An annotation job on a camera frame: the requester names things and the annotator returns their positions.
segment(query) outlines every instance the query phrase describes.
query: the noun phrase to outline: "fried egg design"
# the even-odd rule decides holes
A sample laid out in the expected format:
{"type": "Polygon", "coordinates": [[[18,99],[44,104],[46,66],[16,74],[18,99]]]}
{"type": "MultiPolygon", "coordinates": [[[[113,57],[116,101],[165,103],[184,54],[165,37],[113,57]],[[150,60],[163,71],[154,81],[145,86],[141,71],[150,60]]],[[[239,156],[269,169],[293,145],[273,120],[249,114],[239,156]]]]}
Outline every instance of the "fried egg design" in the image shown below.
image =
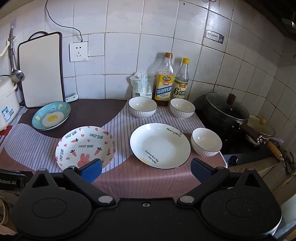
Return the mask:
{"type": "Polygon", "coordinates": [[[42,125],[45,127],[52,127],[60,123],[64,119],[64,113],[56,111],[53,113],[48,113],[42,120],[42,125]]]}

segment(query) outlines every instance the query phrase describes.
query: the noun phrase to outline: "plastic bag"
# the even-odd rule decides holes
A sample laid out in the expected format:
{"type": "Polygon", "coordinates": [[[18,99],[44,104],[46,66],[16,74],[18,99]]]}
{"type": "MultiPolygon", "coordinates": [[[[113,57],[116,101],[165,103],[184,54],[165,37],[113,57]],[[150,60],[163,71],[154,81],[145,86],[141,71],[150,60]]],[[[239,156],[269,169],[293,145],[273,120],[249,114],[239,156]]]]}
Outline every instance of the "plastic bag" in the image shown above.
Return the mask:
{"type": "Polygon", "coordinates": [[[147,77],[147,72],[137,72],[130,77],[133,87],[132,97],[144,96],[152,99],[153,82],[147,77]]]}

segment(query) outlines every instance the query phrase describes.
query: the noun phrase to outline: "blue gripper pad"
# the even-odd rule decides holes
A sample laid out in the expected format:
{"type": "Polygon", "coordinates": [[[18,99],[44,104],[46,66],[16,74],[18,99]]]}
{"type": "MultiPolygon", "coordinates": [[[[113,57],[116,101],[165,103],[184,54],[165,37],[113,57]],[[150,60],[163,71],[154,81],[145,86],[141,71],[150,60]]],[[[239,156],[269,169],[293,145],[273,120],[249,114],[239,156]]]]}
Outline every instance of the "blue gripper pad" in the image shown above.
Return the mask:
{"type": "Polygon", "coordinates": [[[198,158],[193,158],[190,164],[191,173],[201,183],[213,176],[217,171],[215,168],[206,164],[198,158]]]}
{"type": "Polygon", "coordinates": [[[78,174],[89,183],[96,180],[101,173],[102,162],[98,158],[78,169],[78,174]]]}

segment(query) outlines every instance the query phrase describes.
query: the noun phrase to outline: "range hood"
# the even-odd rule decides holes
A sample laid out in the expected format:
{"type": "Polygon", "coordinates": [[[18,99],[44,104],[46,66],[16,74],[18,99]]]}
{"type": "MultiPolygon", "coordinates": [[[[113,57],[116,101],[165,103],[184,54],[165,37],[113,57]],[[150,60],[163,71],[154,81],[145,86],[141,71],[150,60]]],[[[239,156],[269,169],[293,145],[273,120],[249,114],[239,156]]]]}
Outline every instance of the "range hood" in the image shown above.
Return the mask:
{"type": "Polygon", "coordinates": [[[245,0],[284,36],[296,41],[296,0],[245,0]]]}

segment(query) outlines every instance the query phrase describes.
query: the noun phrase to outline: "rice cooker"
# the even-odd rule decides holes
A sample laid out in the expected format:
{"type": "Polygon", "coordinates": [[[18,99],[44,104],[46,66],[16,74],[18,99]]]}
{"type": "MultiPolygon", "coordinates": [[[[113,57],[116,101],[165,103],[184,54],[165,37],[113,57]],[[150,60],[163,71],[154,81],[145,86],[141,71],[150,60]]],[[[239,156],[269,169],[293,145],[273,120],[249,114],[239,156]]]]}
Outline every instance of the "rice cooker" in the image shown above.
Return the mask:
{"type": "Polygon", "coordinates": [[[0,77],[0,131],[6,129],[19,110],[16,88],[9,77],[0,77]]]}

